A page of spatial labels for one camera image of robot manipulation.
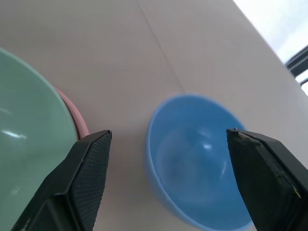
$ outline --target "table surface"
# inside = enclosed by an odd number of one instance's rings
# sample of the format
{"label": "table surface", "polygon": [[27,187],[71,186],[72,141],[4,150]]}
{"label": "table surface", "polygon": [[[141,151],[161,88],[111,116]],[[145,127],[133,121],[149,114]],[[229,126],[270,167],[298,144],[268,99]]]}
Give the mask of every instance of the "table surface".
{"label": "table surface", "polygon": [[193,231],[154,198],[142,169],[149,119],[196,92],[307,167],[308,97],[231,0],[4,0],[0,45],[113,131],[95,231]]}

